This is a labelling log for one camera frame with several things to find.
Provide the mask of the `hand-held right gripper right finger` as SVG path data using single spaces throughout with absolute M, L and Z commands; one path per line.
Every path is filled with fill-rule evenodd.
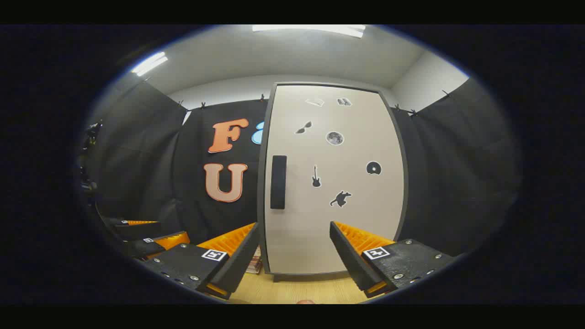
M 411 286 L 457 260 L 415 239 L 391 241 L 336 221 L 330 223 L 330 239 L 367 298 Z

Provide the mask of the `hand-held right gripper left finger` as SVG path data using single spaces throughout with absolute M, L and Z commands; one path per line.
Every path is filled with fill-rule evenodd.
M 157 247 L 146 253 L 144 269 L 191 292 L 228 300 L 259 246 L 259 232 L 251 223 L 199 244 L 181 232 L 143 245 Z

